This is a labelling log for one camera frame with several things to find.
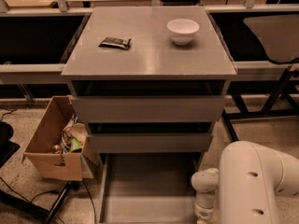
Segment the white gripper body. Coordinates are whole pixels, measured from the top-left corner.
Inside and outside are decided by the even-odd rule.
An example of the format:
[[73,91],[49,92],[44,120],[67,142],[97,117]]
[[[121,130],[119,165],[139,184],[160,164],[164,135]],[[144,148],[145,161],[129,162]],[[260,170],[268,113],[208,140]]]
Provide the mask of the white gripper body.
[[192,175],[192,187],[195,190],[194,213],[197,224],[212,224],[219,186],[219,170],[209,168]]

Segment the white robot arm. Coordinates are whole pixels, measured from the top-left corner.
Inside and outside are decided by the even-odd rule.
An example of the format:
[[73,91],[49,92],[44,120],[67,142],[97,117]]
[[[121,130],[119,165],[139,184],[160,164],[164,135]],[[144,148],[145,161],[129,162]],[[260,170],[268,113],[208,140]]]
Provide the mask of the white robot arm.
[[220,224],[279,224],[277,196],[299,194],[299,160],[249,141],[236,141],[221,153],[220,165],[192,175],[194,213]]

